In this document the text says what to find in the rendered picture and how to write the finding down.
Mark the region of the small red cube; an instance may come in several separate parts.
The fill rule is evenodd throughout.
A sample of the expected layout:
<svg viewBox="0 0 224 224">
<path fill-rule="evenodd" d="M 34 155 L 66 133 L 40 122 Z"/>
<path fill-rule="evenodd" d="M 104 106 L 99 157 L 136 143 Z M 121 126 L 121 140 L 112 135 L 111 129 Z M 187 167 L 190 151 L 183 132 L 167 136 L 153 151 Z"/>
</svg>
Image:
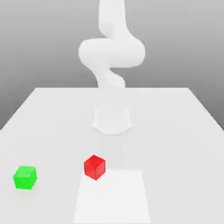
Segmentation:
<svg viewBox="0 0 224 224">
<path fill-rule="evenodd" d="M 97 181 L 104 173 L 106 161 L 96 155 L 92 155 L 84 162 L 84 173 L 86 176 Z"/>
</svg>

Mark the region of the small green cube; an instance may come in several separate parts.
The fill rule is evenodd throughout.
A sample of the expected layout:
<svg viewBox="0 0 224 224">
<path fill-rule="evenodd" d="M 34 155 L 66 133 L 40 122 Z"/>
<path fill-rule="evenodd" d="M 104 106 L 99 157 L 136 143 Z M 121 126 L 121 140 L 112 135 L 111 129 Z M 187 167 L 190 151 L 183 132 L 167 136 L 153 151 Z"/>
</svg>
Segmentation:
<svg viewBox="0 0 224 224">
<path fill-rule="evenodd" d="M 35 166 L 19 166 L 13 175 L 14 184 L 17 189 L 31 190 L 37 178 Z"/>
</svg>

